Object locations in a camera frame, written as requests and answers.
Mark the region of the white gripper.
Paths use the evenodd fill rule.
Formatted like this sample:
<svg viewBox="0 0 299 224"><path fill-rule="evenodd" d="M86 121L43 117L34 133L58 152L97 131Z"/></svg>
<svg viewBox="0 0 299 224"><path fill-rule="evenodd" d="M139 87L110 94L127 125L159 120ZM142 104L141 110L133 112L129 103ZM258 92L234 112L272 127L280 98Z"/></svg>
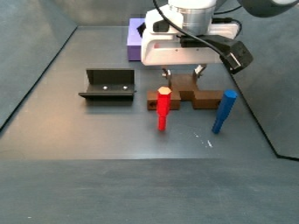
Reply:
<svg viewBox="0 0 299 224"><path fill-rule="evenodd" d="M171 22L193 35L221 35L234 39L240 26L234 23L214 24L212 18L216 8L216 4L167 4L161 7L161 11ZM166 23L158 10L146 13L145 26L142 62L147 66L163 66L163 77L169 85L173 72L165 65L201 64L193 72L194 78L199 79L208 68L203 64L221 63L220 54L208 46L182 47L183 34Z"/></svg>

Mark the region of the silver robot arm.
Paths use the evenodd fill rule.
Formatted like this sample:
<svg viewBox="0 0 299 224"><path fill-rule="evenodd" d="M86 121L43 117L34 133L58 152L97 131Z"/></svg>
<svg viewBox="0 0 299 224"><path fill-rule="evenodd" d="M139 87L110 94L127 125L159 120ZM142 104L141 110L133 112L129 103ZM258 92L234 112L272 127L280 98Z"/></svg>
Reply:
<svg viewBox="0 0 299 224"><path fill-rule="evenodd" d="M146 13L141 28L142 62L147 66L221 63L230 74L253 62L237 40L242 25L221 19L222 0L167 0Z"/></svg>

